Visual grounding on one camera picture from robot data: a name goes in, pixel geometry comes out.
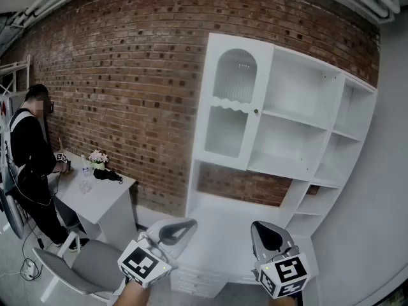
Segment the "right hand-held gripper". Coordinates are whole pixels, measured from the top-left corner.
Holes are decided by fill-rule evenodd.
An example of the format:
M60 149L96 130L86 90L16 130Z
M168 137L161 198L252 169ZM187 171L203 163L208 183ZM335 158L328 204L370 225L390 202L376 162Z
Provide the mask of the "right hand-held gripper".
M300 252L290 234L283 228L265 221L251 224L256 280L272 298L282 298L303 290L311 278L310 266L305 253ZM263 248L283 252L273 258L262 260Z

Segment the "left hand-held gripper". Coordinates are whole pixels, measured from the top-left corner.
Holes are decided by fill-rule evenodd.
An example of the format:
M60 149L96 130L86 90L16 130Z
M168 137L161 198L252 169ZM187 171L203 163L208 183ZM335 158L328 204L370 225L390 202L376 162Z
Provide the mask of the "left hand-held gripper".
M177 258L183 253L197 230L190 218L169 218L140 232L118 259L127 279L148 288L179 268Z

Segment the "white glass cabinet door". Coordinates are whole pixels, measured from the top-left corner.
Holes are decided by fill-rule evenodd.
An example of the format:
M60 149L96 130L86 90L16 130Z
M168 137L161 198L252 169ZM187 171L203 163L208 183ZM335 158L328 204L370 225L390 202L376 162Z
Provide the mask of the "white glass cabinet door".
M274 46L211 33L194 134L194 159L246 170L270 79Z

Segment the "person's left forearm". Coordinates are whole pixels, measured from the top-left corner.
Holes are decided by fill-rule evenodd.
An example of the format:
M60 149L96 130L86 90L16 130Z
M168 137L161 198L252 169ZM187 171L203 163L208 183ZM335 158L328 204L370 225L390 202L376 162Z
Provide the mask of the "person's left forearm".
M129 281L113 306L147 306L151 287L143 288L135 281Z

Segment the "person's right forearm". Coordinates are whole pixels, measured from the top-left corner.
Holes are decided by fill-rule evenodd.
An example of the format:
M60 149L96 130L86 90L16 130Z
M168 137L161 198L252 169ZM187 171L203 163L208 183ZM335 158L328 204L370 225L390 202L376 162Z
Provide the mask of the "person's right forearm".
M303 301L298 296L284 296L282 298L271 299L268 306L303 306Z

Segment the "white shelf cabinet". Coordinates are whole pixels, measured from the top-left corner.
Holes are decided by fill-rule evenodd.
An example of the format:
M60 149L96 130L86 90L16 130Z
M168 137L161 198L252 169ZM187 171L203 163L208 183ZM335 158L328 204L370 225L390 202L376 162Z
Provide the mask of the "white shelf cabinet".
M273 45L272 67L246 170L194 159L186 216L198 229L171 275L174 290L213 298L227 283L254 284L251 224L289 231L307 256L367 137L377 89L331 64Z

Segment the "small white table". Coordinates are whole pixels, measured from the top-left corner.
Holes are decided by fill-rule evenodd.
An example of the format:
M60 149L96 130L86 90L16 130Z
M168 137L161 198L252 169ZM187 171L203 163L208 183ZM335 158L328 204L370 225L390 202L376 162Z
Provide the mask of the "small white table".
M93 175L84 177L81 157L66 151L73 171L48 176L48 184L54 195L55 205L65 205L76 213L85 234L124 250L137 234L129 189L135 180L123 176L123 183L98 180ZM92 189L82 194L79 182L88 180Z

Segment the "black cloth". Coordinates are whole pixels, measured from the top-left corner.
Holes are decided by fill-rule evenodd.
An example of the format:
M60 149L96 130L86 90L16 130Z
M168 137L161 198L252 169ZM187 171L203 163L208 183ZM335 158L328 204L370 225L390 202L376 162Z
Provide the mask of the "black cloth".
M110 180L110 181L118 182L119 184L123 183L123 177L118 175L117 173L115 173L112 170L94 169L93 170L93 175L98 180Z

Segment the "pink flowers in pot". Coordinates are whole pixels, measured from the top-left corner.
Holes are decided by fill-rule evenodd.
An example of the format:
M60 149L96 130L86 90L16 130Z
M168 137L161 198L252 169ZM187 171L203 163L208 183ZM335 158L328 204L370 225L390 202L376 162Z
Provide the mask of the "pink flowers in pot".
M105 170L108 156L100 150L94 150L90 153L88 160L90 161L94 170Z

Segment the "gray chair back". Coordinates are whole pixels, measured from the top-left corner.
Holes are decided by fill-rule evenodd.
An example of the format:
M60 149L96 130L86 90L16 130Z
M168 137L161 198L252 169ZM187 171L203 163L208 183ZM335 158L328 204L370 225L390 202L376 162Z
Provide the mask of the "gray chair back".
M22 216L17 207L17 203L13 196L6 195L3 188L0 187L0 204L1 209L6 214L7 220L19 239L23 239L24 236L24 223Z

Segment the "white metal rack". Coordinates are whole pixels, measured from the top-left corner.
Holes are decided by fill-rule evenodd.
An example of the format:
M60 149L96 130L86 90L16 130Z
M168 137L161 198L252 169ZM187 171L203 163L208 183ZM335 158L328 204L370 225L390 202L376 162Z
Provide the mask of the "white metal rack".
M30 84L31 55L0 66L0 116L11 117L24 100ZM18 90L18 72L25 71L25 89Z

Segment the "gray office chair white frame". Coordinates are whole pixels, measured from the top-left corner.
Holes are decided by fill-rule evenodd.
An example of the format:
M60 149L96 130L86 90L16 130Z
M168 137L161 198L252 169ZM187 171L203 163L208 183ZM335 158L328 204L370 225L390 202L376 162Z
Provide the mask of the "gray office chair white frame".
M64 260L64 253L72 242L76 242L76 257L71 265ZM81 295L91 296L112 306L124 283L124 274L119 270L117 261L122 254L117 248L99 240L90 240L80 247L80 237L70 232L58 253L33 248L34 255L53 275L40 300L45 303L58 283Z

